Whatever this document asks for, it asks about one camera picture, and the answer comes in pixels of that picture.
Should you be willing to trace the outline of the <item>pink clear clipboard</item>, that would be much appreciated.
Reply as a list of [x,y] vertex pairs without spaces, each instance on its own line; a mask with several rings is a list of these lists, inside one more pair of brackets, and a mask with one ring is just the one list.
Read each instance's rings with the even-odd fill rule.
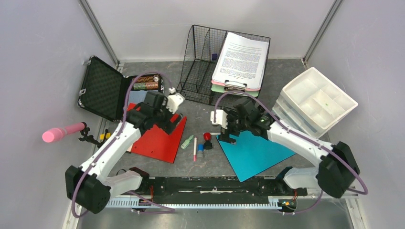
[[236,81],[226,81],[225,83],[220,83],[214,80],[211,80],[212,86],[211,90],[214,92],[228,92],[231,90],[238,90],[238,91],[244,91],[244,92],[258,92],[261,90],[261,86],[263,81],[260,81],[260,83],[256,87],[248,87],[246,83],[240,83]]

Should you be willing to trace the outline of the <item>red clipboard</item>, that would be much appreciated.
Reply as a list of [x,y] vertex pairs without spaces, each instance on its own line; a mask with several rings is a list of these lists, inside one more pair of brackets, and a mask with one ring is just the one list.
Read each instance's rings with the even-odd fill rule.
[[128,152],[174,163],[186,122],[187,117],[183,117],[171,134],[154,125],[128,149]]

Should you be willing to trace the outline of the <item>teal blue clipboard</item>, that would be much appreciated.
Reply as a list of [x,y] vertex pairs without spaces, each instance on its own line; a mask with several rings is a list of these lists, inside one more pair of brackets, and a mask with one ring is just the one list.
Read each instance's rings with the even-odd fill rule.
[[254,136],[243,131],[239,136],[232,135],[235,144],[219,141],[232,169],[240,182],[267,170],[292,157],[295,152],[278,143]]

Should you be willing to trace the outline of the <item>light green clipboard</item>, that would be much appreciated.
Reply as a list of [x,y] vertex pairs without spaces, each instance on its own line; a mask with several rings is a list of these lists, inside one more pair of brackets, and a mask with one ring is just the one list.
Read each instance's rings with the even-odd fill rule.
[[217,93],[226,93],[226,92],[234,91],[233,94],[239,94],[239,95],[243,95],[243,92],[244,92],[253,97],[258,97],[261,89],[252,91],[252,90],[243,90],[242,88],[233,87],[233,86],[226,86],[225,84],[212,84],[211,91],[217,92]]

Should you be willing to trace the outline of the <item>white printed paper sheet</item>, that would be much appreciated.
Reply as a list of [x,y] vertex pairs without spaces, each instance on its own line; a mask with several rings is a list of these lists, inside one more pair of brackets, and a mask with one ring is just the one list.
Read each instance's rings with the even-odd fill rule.
[[236,81],[256,87],[263,81],[270,39],[254,40],[238,33],[227,32],[211,80],[225,83]]

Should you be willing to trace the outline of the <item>black wire mesh organizer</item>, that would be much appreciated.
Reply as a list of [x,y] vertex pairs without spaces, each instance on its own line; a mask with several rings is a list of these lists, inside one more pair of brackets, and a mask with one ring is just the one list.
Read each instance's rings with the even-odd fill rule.
[[211,60],[211,55],[216,53],[219,57],[227,32],[201,25],[191,26],[177,86],[177,91],[186,100],[215,105],[223,94],[211,91],[211,77],[217,64]]

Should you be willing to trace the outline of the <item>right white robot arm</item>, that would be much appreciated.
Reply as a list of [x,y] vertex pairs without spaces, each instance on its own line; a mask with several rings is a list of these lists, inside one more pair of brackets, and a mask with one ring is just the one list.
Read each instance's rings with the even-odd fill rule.
[[350,147],[313,138],[280,120],[262,105],[247,97],[232,108],[215,108],[210,120],[221,127],[220,141],[235,144],[231,135],[249,131],[254,136],[292,150],[313,164],[309,168],[286,167],[277,176],[276,189],[287,195],[294,189],[319,188],[333,198],[341,198],[359,177],[360,170]]

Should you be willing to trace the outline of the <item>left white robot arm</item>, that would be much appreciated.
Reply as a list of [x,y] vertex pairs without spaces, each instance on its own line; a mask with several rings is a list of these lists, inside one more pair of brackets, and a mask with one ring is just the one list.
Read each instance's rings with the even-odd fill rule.
[[184,100],[177,92],[168,96],[155,91],[147,92],[143,102],[132,109],[124,109],[122,122],[93,156],[79,167],[67,168],[66,193],[72,202],[71,211],[74,217],[80,217],[75,210],[76,204],[97,214],[106,207],[110,199],[120,194],[136,191],[142,195],[149,191],[150,181],[136,171],[129,170],[114,177],[109,177],[109,173],[127,149],[153,126],[171,134],[182,116],[174,121],[171,119]]

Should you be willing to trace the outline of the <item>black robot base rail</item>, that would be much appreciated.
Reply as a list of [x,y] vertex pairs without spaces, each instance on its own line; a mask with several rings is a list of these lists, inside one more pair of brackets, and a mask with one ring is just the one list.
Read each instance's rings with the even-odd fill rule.
[[265,204],[268,197],[306,196],[305,188],[292,189],[281,179],[251,177],[149,177],[135,190],[158,204]]

